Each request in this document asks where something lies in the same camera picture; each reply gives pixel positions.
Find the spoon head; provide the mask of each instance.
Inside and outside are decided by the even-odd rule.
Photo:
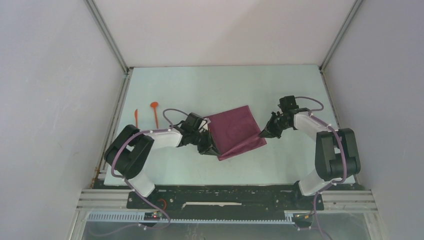
[[[154,101],[154,102],[150,103],[150,107],[152,107],[152,108],[154,108],[154,109],[155,109],[158,105],[159,105],[159,103],[158,103],[157,101]]]

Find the orange spoon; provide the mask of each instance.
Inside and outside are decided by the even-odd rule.
[[[135,116],[135,127],[139,128],[139,109],[137,108],[134,112]]]
[[[158,107],[159,103],[157,101],[154,101],[150,103],[150,107],[154,110],[154,120],[156,121],[156,128],[159,129],[159,122],[158,122],[158,114],[156,113],[156,108]]]

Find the white wall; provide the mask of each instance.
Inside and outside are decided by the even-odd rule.
[[[355,0],[96,0],[131,67],[320,65]]]
[[[64,239],[123,72],[82,0],[0,3],[1,239]]]
[[[422,239],[424,1],[366,0],[325,73],[390,239]]]

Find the white table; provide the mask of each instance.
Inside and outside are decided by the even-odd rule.
[[[259,128],[263,129],[278,111],[279,99],[308,96],[321,101],[325,109],[315,115],[336,126],[330,102],[316,65],[200,66],[135,68],[118,124],[118,133],[128,124],[155,129],[151,102],[158,102],[159,127],[168,123],[162,111],[176,108],[200,116],[249,105]],[[298,99],[300,107],[316,103]],[[167,112],[175,124],[185,120],[178,112]],[[267,145],[224,161],[200,155],[193,145],[150,152],[145,168],[158,185],[270,185],[293,184],[310,173],[315,165],[315,143],[300,131],[287,129],[280,139],[266,139]],[[351,176],[345,183],[355,180]],[[107,169],[105,185],[124,185]]]

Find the cloth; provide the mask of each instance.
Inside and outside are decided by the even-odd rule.
[[[261,130],[247,105],[207,118],[210,119],[207,127],[221,153],[218,157],[220,161],[267,144],[264,138],[258,137]]]

